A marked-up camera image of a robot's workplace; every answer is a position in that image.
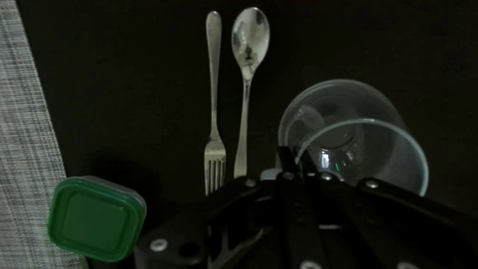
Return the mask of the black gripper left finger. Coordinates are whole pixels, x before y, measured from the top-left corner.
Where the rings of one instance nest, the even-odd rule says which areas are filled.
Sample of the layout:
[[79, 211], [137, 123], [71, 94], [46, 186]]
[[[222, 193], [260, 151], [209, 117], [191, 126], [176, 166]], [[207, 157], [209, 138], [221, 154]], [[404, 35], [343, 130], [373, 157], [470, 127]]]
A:
[[294, 269], [297, 178], [233, 180], [155, 226], [134, 248], [136, 269]]

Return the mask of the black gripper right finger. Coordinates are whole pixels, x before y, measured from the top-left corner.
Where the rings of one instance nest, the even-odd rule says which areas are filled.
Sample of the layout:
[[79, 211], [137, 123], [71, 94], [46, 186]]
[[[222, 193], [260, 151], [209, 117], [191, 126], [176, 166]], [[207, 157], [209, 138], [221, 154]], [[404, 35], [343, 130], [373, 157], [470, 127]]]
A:
[[376, 178], [348, 186], [277, 150], [298, 211], [294, 244], [322, 269], [478, 269], [476, 221]]

